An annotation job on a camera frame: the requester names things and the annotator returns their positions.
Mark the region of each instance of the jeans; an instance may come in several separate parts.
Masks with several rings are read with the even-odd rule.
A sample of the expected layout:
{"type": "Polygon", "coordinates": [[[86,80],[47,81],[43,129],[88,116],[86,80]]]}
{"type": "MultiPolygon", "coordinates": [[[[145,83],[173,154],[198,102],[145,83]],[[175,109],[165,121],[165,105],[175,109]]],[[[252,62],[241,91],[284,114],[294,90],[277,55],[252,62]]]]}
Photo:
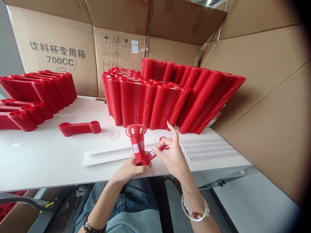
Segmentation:
{"type": "MultiPolygon", "coordinates": [[[[91,213],[106,184],[107,182],[101,182],[94,185],[84,210],[75,224],[76,233],[81,228],[85,217],[91,213]]],[[[146,209],[158,210],[149,182],[147,178],[131,179],[122,188],[109,220],[121,212],[134,213],[146,209]]]]}

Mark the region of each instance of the person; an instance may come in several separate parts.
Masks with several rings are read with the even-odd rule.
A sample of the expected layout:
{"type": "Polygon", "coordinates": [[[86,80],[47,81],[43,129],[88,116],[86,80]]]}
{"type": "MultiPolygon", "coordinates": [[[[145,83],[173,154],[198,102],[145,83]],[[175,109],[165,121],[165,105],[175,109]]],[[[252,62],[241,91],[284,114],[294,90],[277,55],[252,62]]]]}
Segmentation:
{"type": "MultiPolygon", "coordinates": [[[[173,138],[161,140],[154,150],[169,172],[180,181],[187,209],[202,216],[206,210],[205,200],[181,150],[177,131],[171,125],[169,129],[173,138]],[[163,145],[170,147],[170,154],[165,155],[159,150],[163,145]]],[[[152,164],[135,166],[134,159],[132,154],[107,183],[94,185],[77,219],[76,232],[162,232],[159,211],[148,180],[131,179],[149,171],[152,164]]],[[[199,222],[190,222],[194,233],[220,233],[211,214],[199,222]]]]}

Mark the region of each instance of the left hand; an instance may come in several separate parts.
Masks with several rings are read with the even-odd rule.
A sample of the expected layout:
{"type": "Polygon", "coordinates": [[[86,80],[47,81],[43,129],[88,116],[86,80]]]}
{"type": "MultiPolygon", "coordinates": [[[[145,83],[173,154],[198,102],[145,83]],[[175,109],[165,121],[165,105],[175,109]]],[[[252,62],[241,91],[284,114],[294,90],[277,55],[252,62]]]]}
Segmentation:
{"type": "Polygon", "coordinates": [[[123,185],[126,184],[132,177],[148,172],[152,166],[149,162],[149,166],[135,166],[134,164],[135,154],[123,164],[123,166],[111,177],[110,180],[114,182],[121,182],[123,185]]]}

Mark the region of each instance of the white sticker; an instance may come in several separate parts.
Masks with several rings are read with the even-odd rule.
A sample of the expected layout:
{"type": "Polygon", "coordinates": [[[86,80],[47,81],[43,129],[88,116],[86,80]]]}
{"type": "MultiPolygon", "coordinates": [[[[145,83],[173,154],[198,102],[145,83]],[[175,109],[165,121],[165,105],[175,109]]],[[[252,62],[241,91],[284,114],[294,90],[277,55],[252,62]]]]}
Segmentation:
{"type": "Polygon", "coordinates": [[[139,153],[139,149],[138,149],[137,144],[133,145],[133,149],[134,149],[134,153],[139,153]]]}
{"type": "Polygon", "coordinates": [[[138,53],[138,40],[132,40],[132,53],[138,53]]]}
{"type": "Polygon", "coordinates": [[[150,151],[150,154],[154,156],[156,154],[155,150],[150,151]]]}

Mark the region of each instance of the sheet of labels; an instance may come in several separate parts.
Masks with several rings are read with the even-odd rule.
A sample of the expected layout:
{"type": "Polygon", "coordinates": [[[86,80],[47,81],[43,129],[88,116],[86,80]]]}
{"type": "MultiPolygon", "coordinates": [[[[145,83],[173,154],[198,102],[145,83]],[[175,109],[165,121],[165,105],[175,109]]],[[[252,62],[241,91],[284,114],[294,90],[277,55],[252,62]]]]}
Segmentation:
{"type": "Polygon", "coordinates": [[[243,157],[225,139],[181,140],[180,145],[191,162],[243,157]]]}

